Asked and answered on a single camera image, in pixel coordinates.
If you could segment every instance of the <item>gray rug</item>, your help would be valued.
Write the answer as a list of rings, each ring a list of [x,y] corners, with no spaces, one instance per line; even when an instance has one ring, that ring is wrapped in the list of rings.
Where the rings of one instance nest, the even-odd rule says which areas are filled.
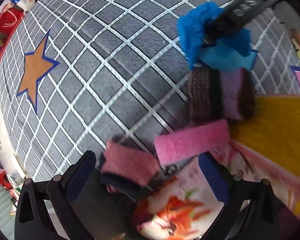
[[[11,142],[35,181],[50,179],[106,140],[149,150],[154,138],[187,122],[188,64],[177,19],[208,0],[39,0],[0,64],[1,110]],[[226,6],[231,0],[212,0]],[[289,37],[267,10],[251,21],[259,50],[256,93],[298,94]],[[46,56],[60,62],[40,83],[35,114],[16,97],[24,53],[50,29]]]

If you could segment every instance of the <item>screw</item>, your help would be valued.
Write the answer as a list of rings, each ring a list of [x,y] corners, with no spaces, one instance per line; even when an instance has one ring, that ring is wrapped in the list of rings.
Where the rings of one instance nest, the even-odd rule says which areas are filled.
[[[262,182],[265,185],[270,185],[270,181],[268,179],[263,179]]]
[[[239,174],[234,174],[233,175],[233,179],[236,181],[240,181],[241,180],[241,176]]]
[[[29,185],[30,183],[31,183],[31,179],[26,179],[26,180],[25,180],[25,184],[26,184],[26,185]]]
[[[54,176],[54,177],[53,177],[53,180],[54,180],[54,181],[59,181],[59,180],[61,180],[61,175],[56,175],[56,176]]]

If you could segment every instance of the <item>pink sponge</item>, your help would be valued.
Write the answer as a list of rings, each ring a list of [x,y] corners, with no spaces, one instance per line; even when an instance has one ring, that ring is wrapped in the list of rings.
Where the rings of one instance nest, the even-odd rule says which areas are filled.
[[[225,119],[155,138],[154,146],[161,165],[168,165],[230,142]]]
[[[145,186],[159,171],[159,163],[150,152],[143,152],[107,141],[101,173],[112,173]]]

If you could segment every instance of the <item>white grid pattern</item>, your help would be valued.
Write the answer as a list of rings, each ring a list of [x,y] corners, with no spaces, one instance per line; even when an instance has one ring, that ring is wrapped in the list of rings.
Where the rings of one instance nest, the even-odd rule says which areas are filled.
[[[35,169],[35,172],[34,173],[31,173],[33,175],[33,178],[34,180],[37,180],[37,176],[39,175],[39,180],[43,179],[42,175],[40,174],[40,169],[41,167],[43,167],[50,176],[53,176],[54,174],[57,174],[57,173],[60,173],[63,171],[63,169],[65,168],[65,165],[69,165],[71,164],[71,162],[69,161],[69,157],[71,156],[71,154],[73,153],[74,150],[78,151],[80,154],[82,154],[83,152],[79,149],[79,144],[82,142],[82,140],[85,138],[85,136],[87,134],[90,134],[100,145],[101,147],[105,148],[105,144],[104,142],[98,137],[98,135],[92,130],[92,128],[94,127],[94,125],[100,120],[100,118],[105,114],[107,113],[112,119],[113,121],[125,132],[125,135],[119,140],[119,142],[124,142],[126,139],[128,138],[131,138],[141,149],[143,150],[147,150],[147,147],[134,135],[134,133],[140,128],[142,127],[146,122],[147,120],[149,120],[150,117],[154,117],[158,122],[159,124],[162,125],[163,128],[165,128],[168,132],[172,132],[173,129],[167,124],[167,122],[157,113],[157,111],[175,94],[179,95],[181,99],[183,99],[184,101],[186,101],[186,95],[181,91],[181,87],[183,87],[185,85],[185,83],[187,82],[187,76],[184,76],[183,78],[181,78],[177,83],[174,83],[172,81],[172,79],[167,75],[165,74],[159,67],[158,65],[155,63],[156,60],[158,60],[164,53],[166,53],[169,49],[171,48],[174,48],[176,49],[180,54],[183,55],[183,52],[182,50],[180,49],[180,47],[177,45],[178,41],[179,41],[179,38],[175,38],[175,39],[170,39],[164,32],[162,32],[159,28],[157,28],[156,26],[154,26],[154,23],[159,20],[160,18],[162,18],[163,16],[165,16],[166,14],[170,14],[172,15],[174,18],[179,18],[179,16],[177,14],[175,14],[173,12],[174,9],[178,8],[179,6],[183,5],[183,4],[186,4],[188,5],[190,8],[195,8],[195,6],[190,2],[191,0],[180,0],[180,2],[178,2],[177,4],[173,5],[171,8],[167,8],[165,6],[163,6],[162,4],[158,3],[157,1],[155,0],[148,0],[150,2],[152,2],[153,4],[159,6],[160,8],[162,8],[164,11],[162,13],[160,13],[159,15],[157,15],[155,18],[153,18],[151,21],[146,21],[145,19],[143,19],[141,16],[139,16],[138,14],[134,13],[132,10],[134,8],[136,8],[138,5],[140,5],[141,3],[143,3],[144,1],[146,0],[140,0],[138,1],[137,3],[135,3],[132,7],[130,8],[125,8],[124,6],[118,4],[116,2],[116,0],[104,0],[107,2],[106,5],[104,5],[101,9],[99,9],[97,12],[95,13],[90,13],[89,11],[87,11],[85,8],[83,8],[83,6],[85,4],[87,4],[90,0],[87,0],[83,3],[83,5],[81,6],[78,6],[76,5],[76,2],[70,2],[69,0],[59,0],[61,1],[61,5],[59,5],[55,10],[51,10],[50,8],[48,8],[48,5],[50,2],[48,3],[45,3],[45,1],[43,0],[39,0],[38,1],[38,4],[40,6],[36,6],[34,11],[30,11],[30,15],[31,15],[31,18],[33,18],[33,21],[32,23],[29,25],[29,27],[26,26],[26,20],[24,19],[23,20],[23,29],[25,29],[25,35],[29,38],[29,41],[30,41],[30,45],[29,45],[29,48],[32,47],[32,49],[35,48],[35,44],[34,44],[34,39],[36,38],[36,36],[34,37],[34,39],[31,38],[31,33],[32,31],[34,30],[32,28],[31,32],[29,33],[29,29],[31,29],[31,26],[32,24],[34,23],[34,26],[39,26],[40,30],[45,33],[47,32],[47,29],[45,29],[43,27],[45,21],[47,20],[47,18],[44,20],[44,22],[41,24],[40,23],[40,20],[41,18],[44,16],[44,14],[42,14],[41,18],[40,19],[37,19],[36,16],[35,16],[35,13],[37,12],[37,10],[41,9],[43,11],[47,11],[49,12],[51,15],[53,15],[55,17],[55,20],[53,23],[55,23],[56,21],[59,21],[63,26],[62,28],[59,30],[59,32],[57,33],[57,35],[55,36],[55,38],[51,38],[49,37],[49,41],[50,41],[50,44],[49,46],[47,47],[47,50],[52,47],[56,52],[57,52],[57,55],[55,56],[54,59],[57,59],[58,57],[61,57],[63,59],[63,61],[69,66],[69,68],[66,70],[66,72],[63,74],[63,76],[61,77],[60,81],[58,83],[56,83],[54,81],[54,79],[52,78],[52,76],[50,74],[48,74],[47,77],[45,78],[49,78],[49,80],[51,81],[51,83],[53,84],[53,86],[55,87],[50,98],[48,99],[48,101],[45,101],[42,93],[40,92],[40,90],[38,90],[38,95],[40,97],[40,99],[44,102],[45,104],[45,107],[44,107],[44,110],[43,110],[43,113],[41,115],[41,117],[39,118],[38,116],[37,117],[37,121],[38,121],[38,124],[36,126],[35,129],[33,129],[33,127],[31,127],[31,124],[29,123],[28,121],[28,118],[29,118],[29,114],[30,114],[30,111],[34,112],[33,111],[33,108],[30,104],[30,102],[28,102],[28,104],[30,105],[30,108],[28,110],[28,112],[25,114],[23,113],[23,110],[22,108],[20,107],[21,103],[18,103],[18,100],[15,98],[15,92],[16,92],[16,87],[14,87],[14,81],[15,81],[15,78],[18,76],[18,78],[20,79],[20,74],[19,72],[17,71],[17,75],[14,77],[14,80],[12,81],[12,87],[10,88],[10,91],[8,92],[7,89],[6,89],[6,85],[4,84],[4,78],[2,77],[2,80],[0,82],[0,87],[2,85],[5,86],[5,89],[6,89],[6,93],[7,95],[11,95],[11,89],[13,88],[13,96],[14,98],[16,99],[16,102],[18,103],[18,108],[15,112],[15,115],[14,115],[14,120],[12,122],[12,124],[10,124],[9,120],[8,120],[8,114],[10,111],[12,111],[11,109],[11,101],[9,100],[9,97],[7,96],[7,98],[5,99],[5,102],[4,102],[4,110],[2,109],[2,111],[5,111],[5,114],[7,115],[7,122],[8,122],[8,125],[10,126],[11,128],[11,131],[12,133],[14,134],[14,136],[16,138],[18,138],[17,140],[17,147],[16,147],[16,151],[18,152],[18,150],[20,149],[23,154],[25,155],[25,159],[24,159],[24,166],[26,168],[26,162],[29,162],[30,165]],[[231,1],[225,3],[224,5],[222,5],[222,7],[228,5],[229,3],[231,3]],[[63,5],[63,4],[68,4],[70,5],[70,7],[65,10],[61,16],[63,16],[70,8],[75,8],[76,11],[72,14],[72,16],[70,17],[69,21],[64,21],[61,16],[57,15],[55,12]],[[111,23],[109,24],[106,24],[105,22],[103,22],[101,19],[99,19],[96,15],[98,13],[100,13],[102,10],[104,10],[107,6],[109,5],[114,5],[116,6],[117,8],[123,10],[123,13],[120,14],[116,19],[114,19]],[[84,20],[81,25],[78,27],[77,30],[74,30],[72,29],[70,26],[69,26],[69,23],[71,22],[71,20],[73,19],[74,15],[78,12],[78,11],[81,11],[82,13],[86,14],[88,16],[88,18],[86,20]],[[130,38],[126,39],[124,38],[120,33],[118,33],[116,30],[114,30],[112,28],[112,25],[115,24],[117,21],[119,21],[122,17],[124,17],[126,14],[129,14],[131,16],[133,16],[134,18],[138,19],[140,22],[142,22],[143,24],[145,24],[141,29],[139,29],[138,31],[136,31],[132,36],[130,36]],[[94,21],[98,22],[102,27],[103,29],[100,30],[98,33],[96,33],[94,35],[94,37],[89,41],[89,42],[86,42],[79,34],[78,34],[78,31],[81,30],[81,28],[84,26],[84,24],[90,20],[90,19],[93,19]],[[261,26],[258,24],[257,21],[256,22],[256,25],[262,30],[262,34],[260,35],[259,37],[259,41],[254,45],[255,48],[258,48],[263,40],[263,37],[266,37],[269,42],[272,44],[272,46],[274,47],[274,52],[273,52],[273,55],[271,56],[271,62],[270,64],[266,64],[265,60],[263,59],[262,55],[260,53],[258,53],[258,57],[261,59],[261,61],[264,63],[265,65],[265,72],[263,74],[263,76],[261,78],[258,78],[256,73],[254,73],[254,71],[252,71],[252,75],[255,77],[255,79],[257,80],[256,82],[256,86],[255,88],[258,89],[259,87],[261,88],[261,90],[263,91],[263,93],[266,93],[265,90],[263,89],[262,87],[262,82],[263,80],[266,78],[267,75],[271,75],[271,72],[270,72],[270,69],[271,67],[274,65],[274,58],[276,55],[278,55],[280,57],[280,59],[283,61],[283,57],[282,55],[280,54],[280,52],[278,51],[278,48],[280,47],[280,44],[281,44],[281,41],[284,37],[284,33],[280,36],[280,39],[277,43],[277,45],[274,45],[272,43],[272,41],[269,39],[268,35],[266,34],[266,32],[268,31],[268,29],[271,29],[270,26],[272,25],[272,23],[275,21],[275,18],[272,17],[272,19],[270,20],[269,23],[267,23],[265,20],[264,22],[267,23],[267,27],[265,29],[262,29]],[[159,34],[168,44],[163,48],[161,49],[159,52],[157,52],[152,58],[149,58],[148,56],[146,56],[144,54],[143,51],[141,51],[138,47],[136,47],[134,44],[132,44],[131,42],[137,37],[139,36],[143,31],[145,31],[147,28],[150,28],[152,29],[153,31],[155,31],[157,34]],[[59,49],[56,45],[55,45],[55,41],[56,39],[60,36],[61,32],[64,30],[64,29],[67,29],[70,33],[71,33],[71,36],[68,38],[68,40],[65,42],[65,44],[62,46],[61,49]],[[112,34],[114,34],[116,37],[118,37],[121,41],[122,41],[122,44],[119,45],[108,57],[106,58],[103,58],[92,46],[91,44],[104,32],[104,31],[110,31]],[[21,40],[23,39],[23,37],[20,39],[20,36],[19,36],[19,32],[16,32],[16,35],[17,35],[17,38],[18,38],[18,43],[20,45],[20,47],[23,47],[22,45],[22,42]],[[78,53],[78,55],[76,56],[75,60],[71,63],[67,57],[64,55],[63,51],[64,49],[66,48],[66,46],[69,44],[69,42],[71,41],[71,39],[73,37],[76,37],[83,45],[84,45],[84,48]],[[20,57],[20,54],[22,56],[24,56],[23,52],[20,53],[17,58],[16,58],[16,55],[14,53],[14,45],[12,44],[12,42],[10,42],[10,46],[12,48],[12,54],[13,54],[13,58],[14,58],[14,61],[15,61],[15,65],[12,67],[11,71],[10,71],[10,68],[9,68],[9,64],[8,64],[8,67],[7,69],[9,70],[9,78],[12,80],[12,76],[11,76],[11,73],[13,72],[13,69],[14,67],[16,67],[17,69],[20,67],[20,66],[17,66],[17,60],[18,60],[18,57]],[[138,70],[136,71],[131,77],[130,79],[128,79],[127,81],[118,73],[118,71],[109,63],[109,60],[111,60],[116,54],[118,54],[118,52],[124,48],[125,46],[129,46],[134,52],[136,52],[146,63]],[[86,50],[89,50],[100,62],[100,66],[94,71],[94,73],[90,76],[90,78],[85,81],[85,79],[82,77],[82,75],[74,68],[74,65],[76,64],[76,62],[80,59],[80,57],[82,56],[82,54],[86,51]],[[289,60],[290,60],[290,56],[292,54],[292,49],[290,48],[290,51],[288,52],[288,55],[287,55],[287,59],[286,61],[284,62],[285,63],[285,72],[288,71],[288,64],[289,64]],[[104,103],[99,95],[91,88],[90,86],[90,83],[93,81],[93,79],[98,75],[98,73],[101,71],[102,68],[107,68],[122,84],[122,87],[112,96],[112,98],[110,100],[108,100],[106,103]],[[164,79],[170,86],[171,86],[171,89],[160,99],[158,100],[158,102],[154,105],[154,106],[150,106],[148,104],[148,102],[132,87],[132,83],[138,79],[138,77],[140,77],[146,70],[148,70],[149,68],[152,68],[154,69],[160,76],[162,79]],[[62,83],[62,81],[66,78],[67,74],[69,72],[72,72],[74,73],[74,75],[78,78],[78,80],[83,84],[83,87],[82,89],[79,91],[79,93],[76,95],[76,97],[74,98],[73,101],[69,102],[69,100],[66,98],[66,96],[63,94],[63,92],[61,91],[60,89],[60,84]],[[283,73],[282,75],[280,76],[280,86],[284,84],[283,82]],[[289,88],[289,90],[287,90],[288,93],[292,92],[291,91],[291,88],[293,87],[293,84],[294,84],[294,80],[293,80],[294,76],[292,77],[292,80],[291,80],[291,87]],[[276,86],[276,92],[278,92],[279,90],[279,87],[280,86]],[[80,116],[80,114],[76,111],[76,109],[74,108],[74,104],[78,101],[78,99],[80,98],[80,96],[85,92],[85,90],[87,90],[92,96],[93,98],[97,101],[97,103],[102,107],[102,110],[93,118],[93,120],[87,124],[85,123],[85,121],[83,120],[83,118]],[[111,106],[120,98],[121,95],[123,95],[125,93],[125,91],[129,91],[146,109],[147,109],[147,113],[141,117],[130,129],[110,110]],[[53,97],[53,95],[55,93],[58,93],[61,98],[63,99],[63,101],[66,103],[67,105],[67,110],[66,112],[63,114],[61,120],[59,121],[57,119],[57,117],[55,116],[55,114],[53,113],[53,111],[50,109],[49,107],[49,104],[51,102],[51,99]],[[27,98],[23,95],[20,102],[22,102],[22,100],[27,100]],[[9,107],[8,107],[8,110],[6,110],[6,104],[7,102],[9,103]],[[25,122],[22,126],[19,125],[18,121],[16,121],[16,116],[18,114],[18,112],[21,112],[21,115],[25,118]],[[44,125],[42,124],[42,119],[44,118],[44,114],[46,113],[46,111],[48,111],[50,113],[50,115],[53,117],[54,121],[57,123],[57,128],[54,130],[53,132],[53,135],[50,136],[47,132],[47,130],[45,129]],[[79,136],[79,138],[74,141],[71,136],[68,134],[68,132],[64,129],[63,127],[63,123],[64,123],[64,120],[65,118],[67,117],[67,115],[72,112],[76,118],[81,122],[81,124],[83,125],[84,127],[84,131],[81,133],[81,135]],[[16,136],[15,132],[13,131],[13,127],[14,125],[17,124],[18,128],[21,130],[21,133],[20,133],[20,136]],[[25,125],[28,125],[31,129],[31,132],[33,133],[33,136],[32,138],[30,139],[30,141],[26,138],[25,134],[24,134],[24,126]],[[48,143],[48,146],[45,148],[41,142],[40,142],[40,139],[37,137],[37,132],[39,130],[39,128],[42,127],[45,134],[47,135],[47,137],[49,138],[49,143]],[[62,153],[61,149],[58,147],[58,145],[55,143],[55,137],[56,135],[58,134],[58,131],[61,130],[67,137],[67,139],[72,143],[72,148],[71,150],[66,153],[65,155]],[[28,144],[30,145],[29,146],[29,149],[25,152],[22,145],[20,144],[20,141],[21,141],[21,138],[24,137],[26,138],[26,141],[28,142]],[[36,152],[34,151],[34,149],[32,148],[32,142],[36,140],[38,141],[40,147],[42,148],[43,150],[43,155],[41,157],[39,157]],[[54,145],[55,148],[58,150],[58,152],[61,154],[61,156],[63,157],[63,161],[60,165],[56,164],[54,162],[54,159],[53,157],[51,157],[49,155],[49,150],[50,150],[50,147]],[[29,159],[29,154],[30,154],[30,150],[33,150],[34,154],[36,155],[36,157],[40,160],[39,161],[39,165],[37,167],[35,167],[33,165],[33,163],[30,161]],[[53,163],[53,165],[55,166],[55,168],[57,169],[57,171],[52,174],[49,169],[46,167],[46,165],[44,164],[44,159],[45,157],[48,157],[50,159],[50,161]]]

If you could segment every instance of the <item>orange star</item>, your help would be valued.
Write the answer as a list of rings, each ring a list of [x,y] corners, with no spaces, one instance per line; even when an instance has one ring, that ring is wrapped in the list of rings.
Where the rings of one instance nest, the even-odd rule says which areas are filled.
[[[44,35],[34,52],[25,54],[24,72],[17,93],[17,96],[19,96],[26,91],[28,92],[28,98],[36,113],[39,83],[53,68],[59,65],[59,62],[44,55],[47,47],[49,31],[46,35]]]

